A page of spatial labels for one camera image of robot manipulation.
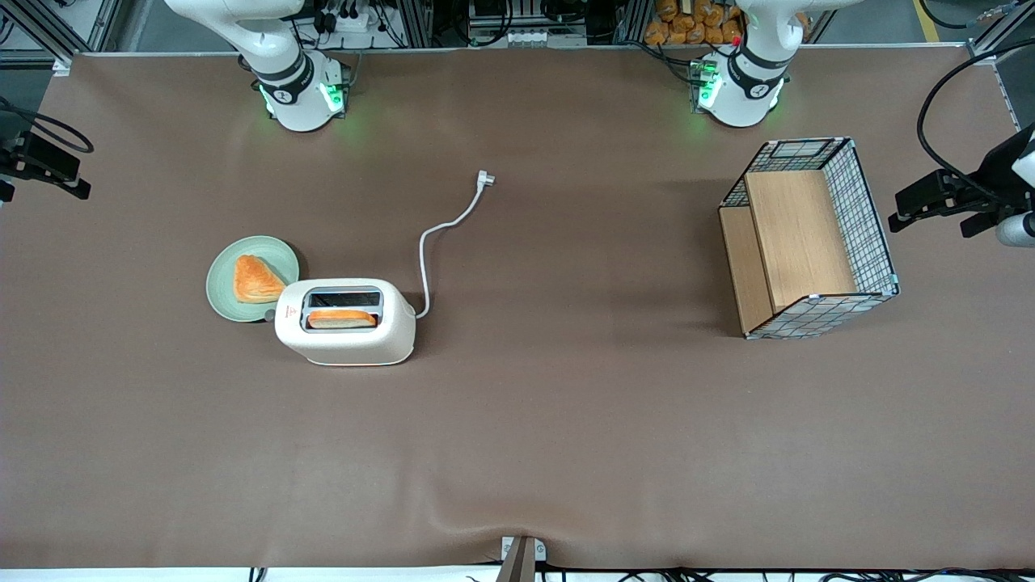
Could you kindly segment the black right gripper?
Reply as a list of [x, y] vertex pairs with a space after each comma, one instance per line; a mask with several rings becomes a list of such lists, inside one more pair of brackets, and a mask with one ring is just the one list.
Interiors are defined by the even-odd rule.
[[[42, 176], [55, 179], [54, 184], [73, 198], [85, 201], [91, 195], [92, 185], [80, 177], [80, 159], [52, 143], [47, 137], [31, 132], [21, 132], [18, 136], [2, 141], [2, 166], [19, 175]], [[0, 202], [10, 203], [14, 199], [14, 184], [0, 181]]]

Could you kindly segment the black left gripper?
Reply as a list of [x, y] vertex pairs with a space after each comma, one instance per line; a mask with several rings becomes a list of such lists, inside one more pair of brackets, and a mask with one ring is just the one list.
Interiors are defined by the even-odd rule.
[[994, 229], [1005, 217], [1004, 207], [988, 192], [995, 190], [994, 174], [969, 173], [967, 181], [947, 170], [935, 170], [896, 194], [896, 213], [889, 215], [889, 232], [896, 234], [916, 220], [957, 213], [974, 213], [962, 221], [962, 236], [975, 237]]

